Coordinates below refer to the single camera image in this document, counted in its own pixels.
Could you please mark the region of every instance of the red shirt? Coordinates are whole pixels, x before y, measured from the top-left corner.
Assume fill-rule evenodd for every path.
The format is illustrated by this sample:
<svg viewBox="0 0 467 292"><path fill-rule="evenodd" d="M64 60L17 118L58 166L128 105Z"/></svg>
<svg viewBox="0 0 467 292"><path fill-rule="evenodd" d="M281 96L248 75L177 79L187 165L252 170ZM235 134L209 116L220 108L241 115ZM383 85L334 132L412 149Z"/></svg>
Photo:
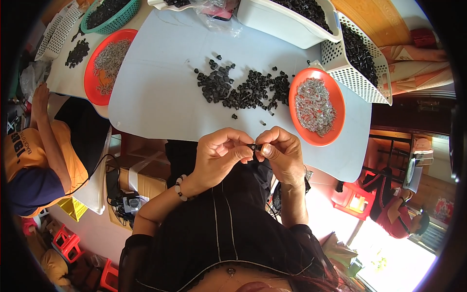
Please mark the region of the red shirt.
<svg viewBox="0 0 467 292"><path fill-rule="evenodd" d="M389 233L390 236L394 238L406 238L409 236L407 231L405 231L405 228L402 226L402 223L399 221L399 219L396 219L394 223L391 224L391 221L389 221L388 217L388 209L389 207L394 204L395 201L399 196L393 197L392 200L387 204L384 209L381 211L381 214L378 217L378 220L376 220L376 223L378 223L381 227L384 228L384 230ZM405 223L408 229L410 229L410 216L409 216L409 211L407 210L406 206L399 207L398 209L400 213L400 217L402 221Z"/></svg>

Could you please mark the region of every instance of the fingernail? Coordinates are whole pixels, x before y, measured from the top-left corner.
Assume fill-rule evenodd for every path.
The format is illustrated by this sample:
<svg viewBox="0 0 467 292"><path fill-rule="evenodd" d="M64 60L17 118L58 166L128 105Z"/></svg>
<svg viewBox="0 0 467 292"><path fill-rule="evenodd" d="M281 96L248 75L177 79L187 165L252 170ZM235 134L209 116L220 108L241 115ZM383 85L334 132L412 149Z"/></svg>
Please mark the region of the fingernail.
<svg viewBox="0 0 467 292"><path fill-rule="evenodd" d="M261 153L264 156L268 156L271 153L271 145L264 144L263 147L261 148Z"/></svg>

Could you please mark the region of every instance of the hair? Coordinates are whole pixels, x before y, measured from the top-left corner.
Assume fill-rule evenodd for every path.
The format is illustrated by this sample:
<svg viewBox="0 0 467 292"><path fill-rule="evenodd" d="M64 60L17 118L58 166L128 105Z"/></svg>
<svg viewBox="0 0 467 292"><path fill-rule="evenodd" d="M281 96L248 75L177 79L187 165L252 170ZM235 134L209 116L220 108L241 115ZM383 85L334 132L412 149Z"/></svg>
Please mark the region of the hair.
<svg viewBox="0 0 467 292"><path fill-rule="evenodd" d="M430 225L430 216L427 212L422 211L422 219L420 219L420 228L415 231L416 234L422 235Z"/></svg>

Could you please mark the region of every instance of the green basket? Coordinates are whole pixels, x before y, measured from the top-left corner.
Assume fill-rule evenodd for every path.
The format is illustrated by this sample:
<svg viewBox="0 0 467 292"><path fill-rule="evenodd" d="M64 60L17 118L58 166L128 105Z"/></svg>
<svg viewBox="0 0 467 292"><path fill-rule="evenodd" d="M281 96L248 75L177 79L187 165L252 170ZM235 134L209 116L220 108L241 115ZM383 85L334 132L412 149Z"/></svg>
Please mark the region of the green basket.
<svg viewBox="0 0 467 292"><path fill-rule="evenodd" d="M140 0L130 0L128 4L126 4L119 12L117 12L114 16L109 18L106 22L98 25L92 29L87 29L87 20L91 12L96 10L97 6L99 6L103 1L95 0L94 3L88 8L86 11L83 20L81 21L81 30L85 34L89 34L92 32L98 33L100 35L108 35L113 33L114 31L118 30L122 26L124 26L130 19L133 18L138 13L140 9Z"/></svg>

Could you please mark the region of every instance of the hand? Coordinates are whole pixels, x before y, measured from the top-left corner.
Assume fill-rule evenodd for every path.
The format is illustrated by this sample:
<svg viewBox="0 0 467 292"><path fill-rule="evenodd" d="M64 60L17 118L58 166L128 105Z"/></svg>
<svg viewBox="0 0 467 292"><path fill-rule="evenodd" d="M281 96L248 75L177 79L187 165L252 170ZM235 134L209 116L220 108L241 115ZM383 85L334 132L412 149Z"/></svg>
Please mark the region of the hand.
<svg viewBox="0 0 467 292"><path fill-rule="evenodd" d="M276 178L283 184L299 187L304 184L305 168L302 158L302 146L297 136L274 126L256 139L261 145L261 152L256 152L260 162L269 159Z"/></svg>
<svg viewBox="0 0 467 292"><path fill-rule="evenodd" d="M47 104L49 103L49 89L47 83L41 83L34 91L32 98L31 115L36 119L47 117Z"/></svg>
<svg viewBox="0 0 467 292"><path fill-rule="evenodd" d="M237 162L253 160L253 151L246 146L254 140L243 131L224 128L201 137L198 141L195 170L188 176L201 193L218 185Z"/></svg>
<svg viewBox="0 0 467 292"><path fill-rule="evenodd" d="M404 201L407 201L407 200L410 200L412 199L412 192L410 190L401 190L401 198L404 200Z"/></svg>

